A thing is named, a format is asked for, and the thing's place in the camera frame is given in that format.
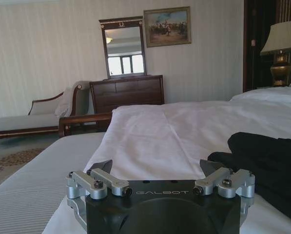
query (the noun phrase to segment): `black cloth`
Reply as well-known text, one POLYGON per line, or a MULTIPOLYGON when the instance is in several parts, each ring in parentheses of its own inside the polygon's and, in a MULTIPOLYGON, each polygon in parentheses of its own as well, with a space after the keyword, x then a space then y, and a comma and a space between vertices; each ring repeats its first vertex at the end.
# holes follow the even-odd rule
POLYGON ((291 218, 291 139, 236 133, 228 145, 231 154, 215 152, 208 160, 221 162, 235 172, 253 172, 255 192, 291 218))

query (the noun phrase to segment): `bed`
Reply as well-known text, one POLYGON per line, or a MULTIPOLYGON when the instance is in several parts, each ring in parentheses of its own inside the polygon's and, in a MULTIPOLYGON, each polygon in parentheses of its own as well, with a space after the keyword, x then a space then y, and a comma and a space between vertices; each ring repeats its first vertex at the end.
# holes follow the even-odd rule
MULTIPOLYGON (((111 174, 122 179, 198 179, 204 177, 199 160, 229 152, 227 140, 236 132, 291 138, 291 87, 229 102, 123 106, 113 114, 67 117, 61 135, 76 122, 107 118, 105 134, 63 137, 0 185, 0 233, 84 234, 66 204, 64 178, 95 162, 113 159, 111 174)), ((240 233, 291 233, 291 219, 256 195, 240 233)))

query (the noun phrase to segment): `floor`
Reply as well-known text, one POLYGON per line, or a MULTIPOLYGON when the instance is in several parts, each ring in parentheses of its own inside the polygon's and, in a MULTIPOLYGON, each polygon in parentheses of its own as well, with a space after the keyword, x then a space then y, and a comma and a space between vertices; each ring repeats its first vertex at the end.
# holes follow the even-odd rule
POLYGON ((58 140, 58 134, 0 139, 0 184, 58 140))

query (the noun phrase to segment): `framed painting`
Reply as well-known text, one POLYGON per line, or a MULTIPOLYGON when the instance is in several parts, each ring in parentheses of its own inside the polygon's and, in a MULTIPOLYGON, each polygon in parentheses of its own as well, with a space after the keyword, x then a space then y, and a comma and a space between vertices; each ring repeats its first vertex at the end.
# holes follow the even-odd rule
POLYGON ((191 43, 190 7, 144 11, 146 46, 191 43))

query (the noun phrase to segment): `brass lamp base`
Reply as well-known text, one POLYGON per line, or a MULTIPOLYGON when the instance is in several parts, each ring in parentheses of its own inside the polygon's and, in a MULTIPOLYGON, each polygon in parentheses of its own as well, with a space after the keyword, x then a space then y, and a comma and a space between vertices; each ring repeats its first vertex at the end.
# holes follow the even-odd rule
POLYGON ((288 75, 291 72, 291 64, 287 62, 286 58, 286 54, 280 53, 276 56, 276 62, 271 67, 274 87, 288 85, 288 75))

